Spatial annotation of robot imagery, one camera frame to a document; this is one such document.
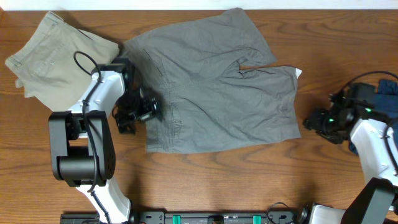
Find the grey shorts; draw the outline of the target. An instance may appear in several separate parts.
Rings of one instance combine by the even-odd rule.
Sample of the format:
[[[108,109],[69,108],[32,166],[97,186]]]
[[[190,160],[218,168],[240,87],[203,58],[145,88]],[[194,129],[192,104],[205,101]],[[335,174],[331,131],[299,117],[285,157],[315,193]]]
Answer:
[[[276,65],[240,8],[150,30],[127,40],[123,54],[160,98],[162,117],[146,123],[148,152],[216,152],[300,137],[300,70]]]

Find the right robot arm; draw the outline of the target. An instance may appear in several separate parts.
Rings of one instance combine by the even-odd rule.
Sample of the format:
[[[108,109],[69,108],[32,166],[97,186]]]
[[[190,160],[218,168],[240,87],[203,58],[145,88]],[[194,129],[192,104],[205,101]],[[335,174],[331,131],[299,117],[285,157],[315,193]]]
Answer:
[[[299,223],[384,223],[397,208],[397,147],[392,118],[371,104],[373,85],[354,83],[330,96],[331,108],[316,109],[303,122],[308,130],[333,144],[350,141],[356,148],[365,187],[346,210],[313,204]]]

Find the navy blue shorts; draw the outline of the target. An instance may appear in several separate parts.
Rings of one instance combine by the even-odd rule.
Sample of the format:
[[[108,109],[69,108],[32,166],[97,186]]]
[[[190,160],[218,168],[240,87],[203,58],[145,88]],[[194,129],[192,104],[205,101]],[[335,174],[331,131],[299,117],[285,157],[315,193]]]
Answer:
[[[382,79],[378,86],[353,83],[349,85],[348,93],[351,98],[372,105],[374,111],[397,119],[397,82]]]

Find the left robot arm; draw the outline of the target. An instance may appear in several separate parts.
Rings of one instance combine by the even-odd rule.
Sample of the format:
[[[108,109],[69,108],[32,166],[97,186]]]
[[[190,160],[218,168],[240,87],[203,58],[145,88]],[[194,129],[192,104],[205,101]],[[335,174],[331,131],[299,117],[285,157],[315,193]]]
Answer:
[[[96,209],[63,214],[60,223],[134,223],[131,201],[114,177],[116,153],[108,118],[113,117],[120,133],[134,134],[136,122],[161,117],[155,93],[134,84],[135,71],[128,58],[95,64],[81,98],[49,117],[54,177],[83,193]]]

